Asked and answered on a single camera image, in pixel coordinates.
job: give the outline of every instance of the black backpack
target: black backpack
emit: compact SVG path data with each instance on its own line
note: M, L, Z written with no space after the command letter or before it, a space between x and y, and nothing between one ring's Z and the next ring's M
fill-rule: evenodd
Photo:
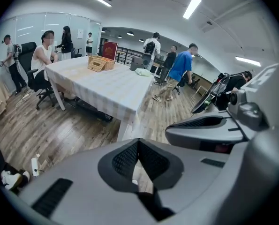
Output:
M147 46L145 47L145 53L148 53L148 54L153 54L153 51L155 49L155 44L153 41L149 42L147 44Z

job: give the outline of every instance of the glass wall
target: glass wall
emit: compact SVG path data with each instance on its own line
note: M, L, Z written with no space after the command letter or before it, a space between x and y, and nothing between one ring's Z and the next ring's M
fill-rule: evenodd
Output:
M53 30L55 33L54 45L59 45L64 26L70 27L74 48L81 48L80 54L82 56L87 55L85 50L86 39L88 33L91 32L94 41L92 54L95 55L97 53L100 22L65 13L34 13L20 15L0 22L0 60L5 59L7 55L7 46L1 43L6 34L11 36L13 44L35 42L40 45L42 34L46 30ZM18 68L23 78L27 80L27 75L23 68L20 65ZM9 90L11 92L14 91L14 83L5 67L0 67L0 76L2 76Z

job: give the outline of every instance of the person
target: person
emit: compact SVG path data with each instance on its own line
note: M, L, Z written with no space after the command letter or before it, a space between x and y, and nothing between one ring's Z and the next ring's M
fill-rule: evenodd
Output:
M14 191L17 187L22 188L29 182L30 174L23 169L18 171L7 163L0 150L0 178L1 185L5 189Z
M45 67L51 64L51 57L54 59L54 63L58 61L58 55L53 52L51 45L54 43L54 32L52 30L45 31L41 36L41 45L39 45L32 56L31 69L38 69L34 73L35 86L50 87L51 84L47 77ZM57 85L59 91L64 93L64 97L68 99L75 99L75 95L67 92L63 87Z
M189 45L189 48L187 51L181 52L178 57L176 58L174 65L172 67L172 70L168 74L168 81L167 85L163 87L158 94L155 94L153 96L153 99L155 99L157 102L161 102L160 95L167 92L167 101L170 101L173 99L172 97L172 91L175 86L178 85L178 83L181 81L181 78L185 72L187 72L187 76L189 78L188 83L191 84L191 62L192 62L192 55L197 54L197 45L192 43Z
M27 83L17 70L16 61L13 58L14 45L11 42L10 35L7 34L4 37L4 43L7 45L7 57L2 61L2 64L9 68L9 73L11 74L11 78L16 86L15 95L17 95L22 91L22 88L27 86Z
M155 32L153 34L153 37L148 38L143 44L144 53L151 54L150 63L148 64L148 66L146 68L148 71L150 71L150 69L153 65L153 62L155 59L155 52L157 54L160 54L161 45L160 45L160 42L158 42L158 39L160 39L160 35L159 35L159 33Z
M243 85L249 82L253 78L253 75L249 71L244 71L242 73L230 75L230 80L220 96L214 97L211 101L215 106L221 111L226 110L228 107L230 93L236 92Z
M70 34L70 28L68 26L63 27L61 44L59 44L57 47L61 47L61 60L66 60L71 58L73 44L72 44L72 37Z
M161 74L160 74L160 79L158 79L158 81L154 82L156 85L162 85L162 83L164 82L169 70L173 66L173 62L176 59L176 56L177 56L176 51L177 51L177 46L173 45L171 47L171 52L167 54L167 58L163 64L163 68L162 68Z
M92 33L90 32L88 34L88 38L86 40L86 52L87 52L87 56L91 56L92 55L92 43L93 40L91 39Z

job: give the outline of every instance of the wooden floor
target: wooden floor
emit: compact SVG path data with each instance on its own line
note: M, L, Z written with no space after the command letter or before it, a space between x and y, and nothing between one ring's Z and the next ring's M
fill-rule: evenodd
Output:
M191 117L191 109L201 98L186 85L180 95L173 91L172 101L163 97L159 103L152 95L160 88L153 84L147 92L139 112L141 125L132 133L133 137L168 143L165 128ZM31 159L38 154L40 169L47 170L76 152L116 142L119 120L98 121L65 102L66 110L62 111L58 104L51 107L48 98L40 104L40 110L36 110L35 93L15 108L26 92L9 99L0 119L0 148L7 162L15 168L31 172ZM136 166L134 179L138 180L141 191L151 192L151 182L140 164Z

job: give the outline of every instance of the white tank top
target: white tank top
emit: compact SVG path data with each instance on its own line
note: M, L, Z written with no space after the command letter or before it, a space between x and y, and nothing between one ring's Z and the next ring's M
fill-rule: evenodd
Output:
M47 48L47 50L46 50L45 47L41 44L41 45L39 45L39 46L35 49L35 51L36 51L37 49L40 49L40 48L43 49L45 56L46 56L48 59L51 59L52 47L49 46L49 47ZM45 65L45 63L44 63L42 60L40 60L39 58L34 59L34 55L32 56L32 60L31 60L31 69L32 69L32 70L33 70L33 69L38 69L38 71L34 73L34 77L36 77L37 73L39 73L40 71L44 70L45 79L48 81L47 74L46 74L46 71L45 71L45 67L46 67L46 65Z

